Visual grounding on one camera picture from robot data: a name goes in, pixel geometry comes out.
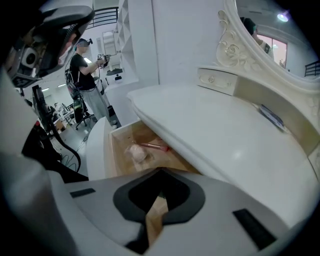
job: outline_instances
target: black device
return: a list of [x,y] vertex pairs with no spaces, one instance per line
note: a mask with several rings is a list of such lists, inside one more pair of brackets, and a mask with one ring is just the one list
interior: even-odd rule
[[98,54],[97,59],[98,59],[98,60],[104,59],[105,64],[103,64],[103,67],[105,68],[105,67],[108,65],[109,61],[110,61],[110,57],[111,57],[110,54],[107,54],[107,55]]

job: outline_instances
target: ornate mirror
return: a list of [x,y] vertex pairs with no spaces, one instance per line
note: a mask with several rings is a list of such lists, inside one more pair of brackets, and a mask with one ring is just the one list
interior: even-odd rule
[[320,92],[320,62],[303,32],[273,0],[225,0],[217,60],[224,67],[267,72],[307,93]]

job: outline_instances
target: floor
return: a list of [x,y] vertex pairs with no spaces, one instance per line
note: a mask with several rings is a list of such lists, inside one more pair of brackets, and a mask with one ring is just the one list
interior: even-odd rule
[[[121,126],[115,114],[111,116],[110,119],[117,121],[118,128]],[[78,130],[76,130],[75,124],[72,126],[68,125],[67,128],[60,133],[60,137],[63,140],[63,142],[75,151],[77,151],[77,153],[79,154],[81,165],[78,173],[84,176],[88,176],[86,147],[89,133],[96,124],[94,120],[96,121],[94,117],[92,119],[87,119],[85,121],[87,123],[87,126],[85,126],[85,124],[82,122],[78,126]],[[58,153],[62,154],[63,159],[61,163],[72,170],[76,170],[79,166],[79,163],[74,154],[71,153],[68,149],[64,148],[55,137],[51,140],[51,143],[55,150]]]

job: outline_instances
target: person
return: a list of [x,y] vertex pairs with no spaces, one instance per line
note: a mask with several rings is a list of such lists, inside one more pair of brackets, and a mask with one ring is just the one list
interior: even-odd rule
[[262,48],[262,50],[264,50],[264,52],[274,60],[274,52],[272,50],[272,47],[258,37],[257,25],[252,21],[252,19],[241,17],[240,20],[245,26],[246,30],[249,32],[249,34],[257,42],[257,44]]
[[92,109],[94,116],[97,120],[106,117],[111,125],[115,125],[116,121],[111,121],[109,117],[108,107],[98,88],[96,87],[95,80],[92,73],[100,66],[105,64],[104,59],[98,59],[96,62],[88,64],[82,55],[88,50],[89,42],[80,38],[76,44],[75,54],[70,61],[70,72],[72,75],[73,83],[80,90],[83,100]]

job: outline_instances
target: open drawer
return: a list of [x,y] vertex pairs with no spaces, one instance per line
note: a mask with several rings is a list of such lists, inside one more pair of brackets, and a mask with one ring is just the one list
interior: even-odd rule
[[126,149],[132,145],[133,142],[136,144],[151,143],[161,146],[167,145],[142,121],[137,121],[113,130],[108,136],[109,154],[107,162],[110,176],[128,175],[156,167],[169,167],[199,173],[172,148],[164,152],[159,149],[143,147],[148,152],[148,156],[140,163],[135,162],[132,157],[126,153]]

